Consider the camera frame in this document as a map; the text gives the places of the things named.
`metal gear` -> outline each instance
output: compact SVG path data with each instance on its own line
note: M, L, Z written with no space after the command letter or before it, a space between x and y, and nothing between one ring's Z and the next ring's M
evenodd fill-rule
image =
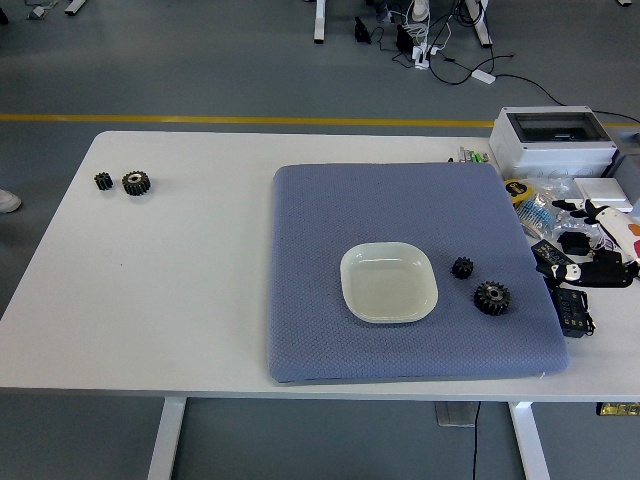
M100 190L109 190L113 187L113 180L111 180L111 176L106 172L99 173L93 177L93 179L96 181L96 185L98 185Z
M451 273L456 278L469 278L471 272L473 272L473 262L467 257L458 257L451 267Z
M473 303L487 315L501 315L511 302L511 293L498 282L484 282L476 289Z
M151 188L151 182L149 181L149 176L146 173L136 171L127 173L122 177L122 186L124 187L124 191L129 195L137 197L147 193Z

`table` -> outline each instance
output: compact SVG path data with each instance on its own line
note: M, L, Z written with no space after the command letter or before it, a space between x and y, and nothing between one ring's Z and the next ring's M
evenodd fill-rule
M640 284L589 291L598 330L563 373L281 385L266 365L271 193L283 165L429 162L487 138L106 132L2 321L0 388L165 397L149 478L170 478L187 397L510 402L528 478L548 478L531 402L640 398ZM146 172L128 196L120 178ZM111 174L113 189L93 180Z

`white bowl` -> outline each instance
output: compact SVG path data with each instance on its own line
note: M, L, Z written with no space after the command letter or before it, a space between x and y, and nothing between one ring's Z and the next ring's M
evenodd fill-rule
M342 257L340 279L349 310L365 322L415 322L438 302L431 262L408 243L356 245Z

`yellow floor line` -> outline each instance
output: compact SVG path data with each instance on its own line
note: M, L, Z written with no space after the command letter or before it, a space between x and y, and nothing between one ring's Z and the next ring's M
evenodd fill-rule
M200 123L254 125L327 125L365 127L467 127L492 128L487 120L436 120L399 118L330 117L234 117L181 115L55 115L0 113L0 122L103 122L103 123ZM636 127L631 123L605 123L606 127Z

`large gear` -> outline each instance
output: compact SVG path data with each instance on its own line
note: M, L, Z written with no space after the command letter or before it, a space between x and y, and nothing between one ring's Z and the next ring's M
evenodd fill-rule
M459 257L451 267L451 273L456 278L469 278L471 272L473 272L473 262L467 257Z
M122 177L122 186L124 191L129 195L137 197L143 195L151 188L151 182L149 176L141 171L127 173Z
M476 289L473 303L487 315L501 315L511 302L511 293L498 282L484 282Z
M98 185L100 190L109 190L113 187L113 180L111 180L111 176L106 172L97 174L93 179L96 181L96 185Z

